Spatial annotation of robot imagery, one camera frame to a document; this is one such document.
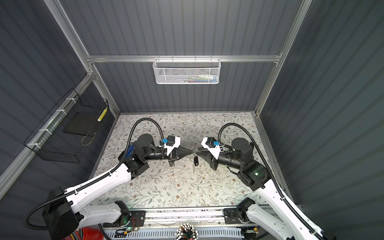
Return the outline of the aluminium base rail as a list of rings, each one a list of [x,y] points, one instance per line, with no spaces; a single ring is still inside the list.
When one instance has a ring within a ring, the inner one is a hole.
[[[256,225],[276,231],[298,229],[305,227],[295,216],[292,219],[280,217],[277,210],[271,206],[240,203],[224,207],[187,207],[187,208],[157,208],[131,209],[130,213],[122,214],[116,223],[103,224],[105,228],[125,227],[130,231],[136,228],[154,226],[174,226],[176,224],[197,224],[208,226],[248,226]]]

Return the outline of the key with black tag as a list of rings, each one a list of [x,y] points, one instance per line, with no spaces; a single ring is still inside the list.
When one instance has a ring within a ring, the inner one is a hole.
[[[199,158],[198,156],[194,156],[194,166],[197,167],[199,165]]]

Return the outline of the bundle of markers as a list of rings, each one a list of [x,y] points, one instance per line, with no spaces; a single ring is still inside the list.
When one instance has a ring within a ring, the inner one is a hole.
[[[175,240],[198,240],[198,239],[199,239],[199,233],[197,229],[189,223],[180,225],[179,228],[176,230]]]

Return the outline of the blue stapler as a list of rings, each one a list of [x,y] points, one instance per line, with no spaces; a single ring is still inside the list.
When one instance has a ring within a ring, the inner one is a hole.
[[[128,148],[127,152],[126,152],[126,155],[125,155],[125,157],[128,157],[128,156],[130,156],[130,155],[132,154],[132,151],[133,151],[134,149],[135,149],[134,145],[133,145],[133,144],[131,144],[131,145],[129,146],[129,148]]]

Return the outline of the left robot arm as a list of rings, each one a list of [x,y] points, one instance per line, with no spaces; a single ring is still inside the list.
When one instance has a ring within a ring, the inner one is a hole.
[[[159,146],[155,145],[150,134],[143,134],[132,141],[134,131],[141,122],[151,122],[156,126],[160,132]],[[176,161],[193,153],[193,150],[181,145],[179,137],[169,135],[165,138],[158,122],[141,118],[131,128],[117,165],[77,186],[66,190],[55,188],[44,203],[26,214],[23,224],[30,230],[48,231],[53,240],[62,240],[83,227],[119,222],[130,214],[122,201],[117,201],[105,212],[91,211],[87,205],[109,190],[140,176],[149,168],[149,161],[167,160],[173,167]]]

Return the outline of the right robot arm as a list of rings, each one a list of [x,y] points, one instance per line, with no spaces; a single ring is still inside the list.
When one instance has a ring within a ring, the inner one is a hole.
[[[228,127],[237,127],[249,137],[236,138],[225,145],[221,136]],[[247,197],[237,205],[237,218],[242,223],[252,222],[262,227],[277,240],[327,240],[325,232],[308,218],[282,190],[255,139],[237,123],[224,124],[217,138],[204,137],[197,154],[213,170],[224,165],[241,182],[260,196],[277,214],[264,211],[256,201]]]

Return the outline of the red pencil cup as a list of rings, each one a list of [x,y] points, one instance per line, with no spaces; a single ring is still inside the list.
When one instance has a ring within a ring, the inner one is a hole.
[[[99,229],[85,227],[73,232],[70,237],[72,240],[103,240],[104,236],[102,235]]]

